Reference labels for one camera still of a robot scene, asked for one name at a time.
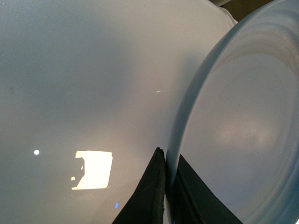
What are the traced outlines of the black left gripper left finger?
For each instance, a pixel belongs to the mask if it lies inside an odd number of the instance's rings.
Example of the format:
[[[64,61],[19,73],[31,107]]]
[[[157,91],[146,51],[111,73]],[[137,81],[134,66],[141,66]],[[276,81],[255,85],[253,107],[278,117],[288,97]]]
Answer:
[[[114,224],[162,224],[166,163],[157,147],[134,193],[113,221]]]

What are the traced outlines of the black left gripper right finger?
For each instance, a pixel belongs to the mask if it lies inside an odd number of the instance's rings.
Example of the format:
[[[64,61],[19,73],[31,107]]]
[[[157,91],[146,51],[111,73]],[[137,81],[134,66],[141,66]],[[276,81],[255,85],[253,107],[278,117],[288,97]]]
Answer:
[[[172,224],[240,224],[180,155],[173,183],[167,184]]]

